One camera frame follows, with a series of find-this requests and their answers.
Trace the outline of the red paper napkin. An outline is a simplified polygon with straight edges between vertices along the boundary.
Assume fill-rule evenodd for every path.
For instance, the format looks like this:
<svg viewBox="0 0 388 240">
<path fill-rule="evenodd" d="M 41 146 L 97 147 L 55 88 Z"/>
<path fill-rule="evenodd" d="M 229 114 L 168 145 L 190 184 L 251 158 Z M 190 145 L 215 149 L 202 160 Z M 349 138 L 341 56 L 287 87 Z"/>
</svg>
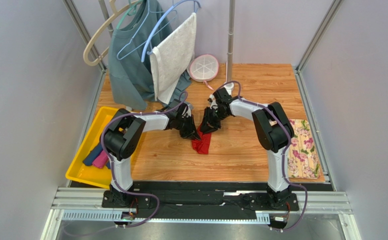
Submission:
<svg viewBox="0 0 388 240">
<path fill-rule="evenodd" d="M 198 154 L 208 155 L 212 133 L 203 133 L 200 127 L 197 128 L 197 133 L 200 136 L 200 140 L 193 139 L 191 146 Z"/>
</svg>

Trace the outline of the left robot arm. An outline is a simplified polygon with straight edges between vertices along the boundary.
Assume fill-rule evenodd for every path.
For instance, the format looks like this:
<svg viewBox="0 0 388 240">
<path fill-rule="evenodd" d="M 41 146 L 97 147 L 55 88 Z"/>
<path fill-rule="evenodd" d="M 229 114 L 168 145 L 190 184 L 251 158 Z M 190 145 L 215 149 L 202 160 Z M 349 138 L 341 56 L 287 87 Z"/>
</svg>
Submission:
<svg viewBox="0 0 388 240">
<path fill-rule="evenodd" d="M 102 207 L 128 208 L 136 202 L 139 194 L 133 192 L 131 157 L 143 133 L 166 130 L 177 130 L 182 139 L 200 139 L 189 103 L 174 100 L 167 107 L 147 113 L 117 111 L 99 137 L 111 170 L 111 182 L 109 190 L 104 192 Z"/>
</svg>

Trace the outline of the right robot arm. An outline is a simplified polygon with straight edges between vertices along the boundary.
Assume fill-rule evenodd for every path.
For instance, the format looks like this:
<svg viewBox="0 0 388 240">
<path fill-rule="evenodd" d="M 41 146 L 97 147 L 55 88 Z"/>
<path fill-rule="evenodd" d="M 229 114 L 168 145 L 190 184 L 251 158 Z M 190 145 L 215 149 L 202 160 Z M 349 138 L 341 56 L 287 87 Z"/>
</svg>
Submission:
<svg viewBox="0 0 388 240">
<path fill-rule="evenodd" d="M 262 193 L 243 195 L 242 201 L 253 210 L 299 210 L 297 196 L 287 179 L 287 150 L 294 130 L 281 104 L 250 102 L 240 96 L 231 96 L 222 88 L 216 90 L 208 101 L 210 106 L 204 110 L 199 128 L 201 133 L 219 130 L 221 122 L 229 116 L 242 117 L 254 123 L 257 139 L 267 151 L 267 188 Z"/>
</svg>

